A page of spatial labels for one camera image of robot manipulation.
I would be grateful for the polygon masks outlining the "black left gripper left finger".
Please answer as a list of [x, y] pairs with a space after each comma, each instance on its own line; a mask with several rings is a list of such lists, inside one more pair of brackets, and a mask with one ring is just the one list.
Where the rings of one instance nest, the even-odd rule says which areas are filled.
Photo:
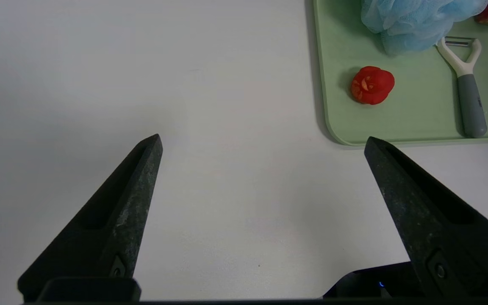
[[19, 277], [23, 301], [139, 301], [133, 274], [162, 154], [157, 134], [129, 152]]

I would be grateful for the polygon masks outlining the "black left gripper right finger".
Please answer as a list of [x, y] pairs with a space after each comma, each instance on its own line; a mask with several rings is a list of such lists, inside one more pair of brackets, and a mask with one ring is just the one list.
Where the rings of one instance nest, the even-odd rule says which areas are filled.
[[488, 219], [387, 141], [364, 155], [428, 297], [488, 297]]

